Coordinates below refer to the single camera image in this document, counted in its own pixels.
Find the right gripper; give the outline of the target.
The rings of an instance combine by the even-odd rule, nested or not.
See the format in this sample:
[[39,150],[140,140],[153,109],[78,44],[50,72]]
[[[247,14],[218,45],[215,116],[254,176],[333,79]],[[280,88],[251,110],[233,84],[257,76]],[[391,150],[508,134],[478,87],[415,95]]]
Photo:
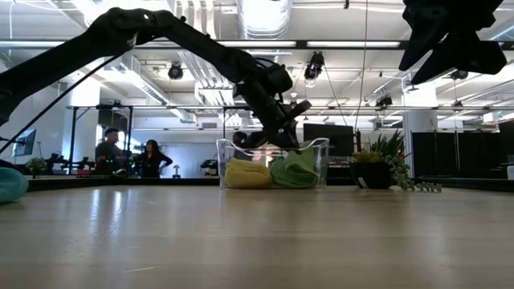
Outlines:
[[[398,68],[406,71],[451,31],[480,31],[495,21],[502,0],[404,0],[402,17],[411,28]],[[438,44],[411,80],[431,81],[450,69],[495,75],[507,64],[497,42],[446,37]]]

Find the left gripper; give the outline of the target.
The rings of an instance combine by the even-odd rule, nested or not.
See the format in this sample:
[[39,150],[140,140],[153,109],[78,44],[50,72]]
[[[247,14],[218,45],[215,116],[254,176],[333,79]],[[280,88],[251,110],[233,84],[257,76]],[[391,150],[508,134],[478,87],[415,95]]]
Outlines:
[[257,149],[270,140],[282,149],[298,149],[296,117],[312,106],[308,100],[296,105],[284,104],[275,98],[275,92],[267,92],[257,80],[247,80],[235,85],[235,96],[241,96],[263,126],[263,131],[247,136],[247,148]]

